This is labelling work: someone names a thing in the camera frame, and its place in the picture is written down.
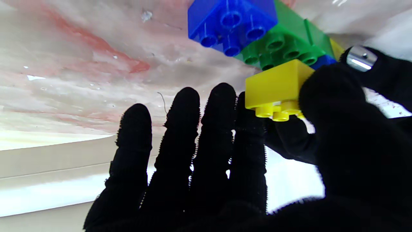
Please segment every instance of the finger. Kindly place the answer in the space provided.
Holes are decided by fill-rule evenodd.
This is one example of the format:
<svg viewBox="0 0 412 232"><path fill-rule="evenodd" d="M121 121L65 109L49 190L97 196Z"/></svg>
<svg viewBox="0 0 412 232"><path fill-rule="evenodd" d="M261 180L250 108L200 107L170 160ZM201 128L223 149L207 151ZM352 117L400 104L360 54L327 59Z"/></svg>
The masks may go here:
<svg viewBox="0 0 412 232"><path fill-rule="evenodd" d="M314 134L307 132L306 124L295 115L286 122L272 122L286 151L294 160L316 165L315 151L318 141Z"/></svg>
<svg viewBox="0 0 412 232"><path fill-rule="evenodd" d="M190 183L192 215L217 213L226 200L228 160L232 154L236 92L221 83L210 93L202 118L199 149Z"/></svg>
<svg viewBox="0 0 412 232"><path fill-rule="evenodd" d="M152 149L152 121L147 108L135 104L124 113L117 134L119 147L110 164L106 188L87 214L84 229L135 216L147 187Z"/></svg>
<svg viewBox="0 0 412 232"><path fill-rule="evenodd" d="M245 108L245 92L239 95L236 114L229 201L246 201L258 207L262 213L266 213L266 153L263 119L256 117L253 110Z"/></svg>
<svg viewBox="0 0 412 232"><path fill-rule="evenodd" d="M330 102L365 102L365 94L359 81L341 63L323 66L315 71L302 85L299 106L312 124L319 121L336 120Z"/></svg>
<svg viewBox="0 0 412 232"><path fill-rule="evenodd" d="M283 142L279 136L276 125L271 118L264 119L266 133L265 133L265 145L280 154L285 159L293 159L294 157L286 151L283 146Z"/></svg>
<svg viewBox="0 0 412 232"><path fill-rule="evenodd" d="M164 126L167 128L142 204L143 211L182 213L189 192L190 164L200 118L199 94L192 88L177 93Z"/></svg>

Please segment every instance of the silver metal part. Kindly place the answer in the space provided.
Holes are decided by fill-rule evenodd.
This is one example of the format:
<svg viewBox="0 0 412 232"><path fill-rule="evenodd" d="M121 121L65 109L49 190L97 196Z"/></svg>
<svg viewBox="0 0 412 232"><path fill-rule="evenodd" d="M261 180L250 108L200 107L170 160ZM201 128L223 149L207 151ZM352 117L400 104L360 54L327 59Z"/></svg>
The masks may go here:
<svg viewBox="0 0 412 232"><path fill-rule="evenodd" d="M378 56L368 49L362 46L353 46L349 50L346 63L356 70L366 72L372 69L377 60Z"/></svg>

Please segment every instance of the blue brick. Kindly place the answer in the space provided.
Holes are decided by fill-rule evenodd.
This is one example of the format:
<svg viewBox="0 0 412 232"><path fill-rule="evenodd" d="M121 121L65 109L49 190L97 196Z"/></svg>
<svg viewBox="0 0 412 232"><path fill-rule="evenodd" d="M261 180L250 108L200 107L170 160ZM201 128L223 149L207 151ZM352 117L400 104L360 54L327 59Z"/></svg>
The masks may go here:
<svg viewBox="0 0 412 232"><path fill-rule="evenodd" d="M311 65L310 67L317 70L318 68L322 67L323 65L329 65L329 64L334 64L337 61L331 57L330 55L323 55L318 58L318 61Z"/></svg>
<svg viewBox="0 0 412 232"><path fill-rule="evenodd" d="M195 0L187 17L190 39L229 57L278 22L273 0Z"/></svg>

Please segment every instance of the gloved hand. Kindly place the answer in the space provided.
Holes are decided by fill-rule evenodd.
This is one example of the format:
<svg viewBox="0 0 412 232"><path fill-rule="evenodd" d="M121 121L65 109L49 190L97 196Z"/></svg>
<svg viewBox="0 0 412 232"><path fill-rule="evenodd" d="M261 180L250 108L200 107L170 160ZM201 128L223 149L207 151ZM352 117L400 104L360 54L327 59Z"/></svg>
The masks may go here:
<svg viewBox="0 0 412 232"><path fill-rule="evenodd" d="M385 98L403 105L412 111L412 63L406 60L393 58L381 51L366 47L378 56L373 68L367 72L352 69L346 64L349 48L342 55L339 69L350 73L354 82L360 82L363 87L372 89ZM330 87L325 86L321 92ZM412 118L392 118L403 132L412 137ZM267 133L265 145L278 152L286 159L294 159L304 163L316 165L315 151L318 140L315 134L308 134L305 123L296 116L291 116L287 122L273 122L265 120Z"/></svg>
<svg viewBox="0 0 412 232"><path fill-rule="evenodd" d="M167 130L149 186L146 169L152 148L150 114L142 104L130 107L120 121L119 148L106 188L91 207L84 229L172 231L216 216L231 201L250 204L255 208L251 214L264 215L267 186L263 121L255 117L254 111L245 109L244 101L241 93L236 102L230 85L216 86L201 120L197 147L199 95L192 88L182 89L167 114ZM234 142L232 130L236 130ZM229 179L227 169L231 171Z"/></svg>

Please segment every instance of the yellow stud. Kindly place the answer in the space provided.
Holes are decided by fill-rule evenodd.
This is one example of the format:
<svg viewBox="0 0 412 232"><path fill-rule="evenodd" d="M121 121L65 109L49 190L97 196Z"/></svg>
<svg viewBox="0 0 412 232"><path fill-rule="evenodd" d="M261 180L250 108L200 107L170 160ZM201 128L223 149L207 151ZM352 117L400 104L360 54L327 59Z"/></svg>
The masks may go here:
<svg viewBox="0 0 412 232"><path fill-rule="evenodd" d="M273 114L273 104L267 103L256 108L256 117L259 118L270 118Z"/></svg>
<svg viewBox="0 0 412 232"><path fill-rule="evenodd" d="M295 100L282 101L281 108L284 114L293 115L300 113L299 104Z"/></svg>
<svg viewBox="0 0 412 232"><path fill-rule="evenodd" d="M289 120L289 114L274 112L272 120L275 122L286 122L287 120Z"/></svg>

